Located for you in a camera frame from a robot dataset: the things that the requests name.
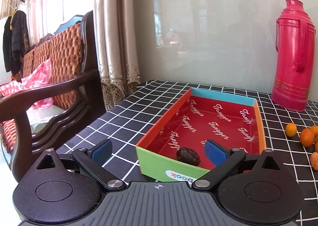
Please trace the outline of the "dark chestnut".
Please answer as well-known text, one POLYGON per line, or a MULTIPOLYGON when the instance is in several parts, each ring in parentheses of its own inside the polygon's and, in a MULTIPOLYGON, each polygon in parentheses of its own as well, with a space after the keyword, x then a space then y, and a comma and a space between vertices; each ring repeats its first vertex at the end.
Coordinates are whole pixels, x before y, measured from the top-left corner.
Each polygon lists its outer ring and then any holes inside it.
POLYGON ((186 163, 192 166, 198 166, 201 162, 200 156, 196 151, 190 148, 181 147, 176 152, 176 158, 178 161, 186 163))

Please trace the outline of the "large orange mandarin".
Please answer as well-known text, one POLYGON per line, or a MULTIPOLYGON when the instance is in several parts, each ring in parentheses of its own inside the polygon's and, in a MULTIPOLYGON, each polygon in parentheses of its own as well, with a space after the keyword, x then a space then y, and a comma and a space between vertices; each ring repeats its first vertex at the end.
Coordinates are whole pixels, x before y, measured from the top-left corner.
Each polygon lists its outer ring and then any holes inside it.
POLYGON ((300 133, 299 139, 304 147, 310 147, 315 140, 314 131, 310 128, 303 129, 300 133))

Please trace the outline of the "colourful cardboard box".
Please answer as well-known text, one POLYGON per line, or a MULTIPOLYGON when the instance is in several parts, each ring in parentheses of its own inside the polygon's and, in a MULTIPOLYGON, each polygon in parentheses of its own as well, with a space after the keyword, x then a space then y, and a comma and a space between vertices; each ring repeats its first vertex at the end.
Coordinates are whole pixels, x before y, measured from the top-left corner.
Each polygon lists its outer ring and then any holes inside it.
POLYGON ((191 88, 174 103, 136 145, 141 173, 159 181, 193 183, 213 169, 204 145, 213 140, 226 149, 259 155, 266 149, 257 100, 251 97, 191 88), (176 158, 186 147, 200 156, 198 166, 176 158))

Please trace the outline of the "black white grid tablecloth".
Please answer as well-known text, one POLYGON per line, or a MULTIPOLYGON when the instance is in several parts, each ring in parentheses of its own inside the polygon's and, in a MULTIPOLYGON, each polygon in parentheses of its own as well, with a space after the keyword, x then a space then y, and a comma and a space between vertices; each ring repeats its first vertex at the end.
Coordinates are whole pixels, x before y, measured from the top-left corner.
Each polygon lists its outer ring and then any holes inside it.
POLYGON ((147 81, 134 94, 115 105, 101 117, 76 133, 58 148, 58 154, 68 154, 78 148, 91 148, 104 139, 113 143, 111 158, 103 166, 119 179, 151 181, 140 172, 135 145, 188 88, 200 88, 255 98, 263 120, 266 145, 280 156, 291 175, 299 183, 304 204, 298 225, 317 225, 317 171, 309 157, 313 146, 305 148, 297 137, 288 139, 284 133, 288 123, 302 131, 317 124, 317 103, 309 101, 302 112, 289 111, 274 103, 270 94, 204 84, 171 81, 147 81))

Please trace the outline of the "small orange far left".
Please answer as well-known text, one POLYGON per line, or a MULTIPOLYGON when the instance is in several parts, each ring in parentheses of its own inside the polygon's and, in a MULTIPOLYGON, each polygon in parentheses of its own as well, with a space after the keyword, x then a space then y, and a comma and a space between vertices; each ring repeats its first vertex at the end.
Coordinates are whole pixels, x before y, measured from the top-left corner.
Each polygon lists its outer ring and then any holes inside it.
POLYGON ((285 127, 285 134, 292 138, 297 134, 297 126, 294 123, 288 123, 285 127))

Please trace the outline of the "small orange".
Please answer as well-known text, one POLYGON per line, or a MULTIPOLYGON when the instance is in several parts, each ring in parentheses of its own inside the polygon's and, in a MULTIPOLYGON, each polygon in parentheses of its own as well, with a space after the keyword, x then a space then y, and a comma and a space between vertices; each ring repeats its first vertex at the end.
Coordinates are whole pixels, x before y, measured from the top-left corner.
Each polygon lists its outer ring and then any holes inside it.
POLYGON ((285 134, 292 138, 297 134, 297 126, 294 123, 288 123, 285 127, 285 134))
POLYGON ((318 136, 318 126, 317 125, 311 126, 310 129, 314 132, 315 136, 318 136))

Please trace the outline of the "carrot chunk left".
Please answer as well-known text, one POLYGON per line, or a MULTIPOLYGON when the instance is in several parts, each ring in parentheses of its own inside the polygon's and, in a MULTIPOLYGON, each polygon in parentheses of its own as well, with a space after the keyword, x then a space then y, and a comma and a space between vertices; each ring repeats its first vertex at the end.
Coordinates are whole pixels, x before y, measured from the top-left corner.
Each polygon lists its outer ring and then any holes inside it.
POLYGON ((318 153, 313 152, 310 156, 310 163, 314 170, 318 171, 318 153))

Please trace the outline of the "beige lace curtain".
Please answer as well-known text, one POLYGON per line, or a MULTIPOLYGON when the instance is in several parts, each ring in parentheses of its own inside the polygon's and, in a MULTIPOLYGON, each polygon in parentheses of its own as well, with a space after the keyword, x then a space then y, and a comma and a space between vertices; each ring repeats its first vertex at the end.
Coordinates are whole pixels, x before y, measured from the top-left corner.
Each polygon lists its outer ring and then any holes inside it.
POLYGON ((133 0, 94 0, 95 46, 106 110, 140 83, 133 0))

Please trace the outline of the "small orange far right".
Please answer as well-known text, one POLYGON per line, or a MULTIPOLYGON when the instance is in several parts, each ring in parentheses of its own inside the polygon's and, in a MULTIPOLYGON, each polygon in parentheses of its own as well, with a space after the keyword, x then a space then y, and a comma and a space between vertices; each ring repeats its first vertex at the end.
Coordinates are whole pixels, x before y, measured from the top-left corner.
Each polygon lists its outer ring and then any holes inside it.
POLYGON ((317 125, 311 126, 310 129, 314 132, 315 136, 318 136, 318 126, 317 125))

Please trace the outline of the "pink checkered plastic bag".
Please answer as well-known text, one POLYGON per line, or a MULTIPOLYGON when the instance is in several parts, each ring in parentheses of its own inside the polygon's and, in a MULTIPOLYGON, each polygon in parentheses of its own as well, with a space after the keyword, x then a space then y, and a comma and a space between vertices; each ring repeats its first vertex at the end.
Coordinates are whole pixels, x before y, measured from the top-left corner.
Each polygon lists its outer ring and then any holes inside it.
POLYGON ((47 59, 42 62, 34 72, 25 78, 21 79, 21 82, 11 81, 1 86, 1 95, 3 97, 10 96, 20 91, 35 89, 47 86, 51 79, 51 59, 47 59))

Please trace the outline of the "red thermos flask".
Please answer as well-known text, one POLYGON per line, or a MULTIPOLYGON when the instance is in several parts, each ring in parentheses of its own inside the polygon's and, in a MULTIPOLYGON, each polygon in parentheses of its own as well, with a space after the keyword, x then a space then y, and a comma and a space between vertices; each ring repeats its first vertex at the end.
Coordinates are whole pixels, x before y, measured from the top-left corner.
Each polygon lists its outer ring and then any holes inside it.
POLYGON ((286 0, 276 20, 278 53, 272 100, 301 112, 307 105, 315 56, 315 25, 300 0, 286 0))

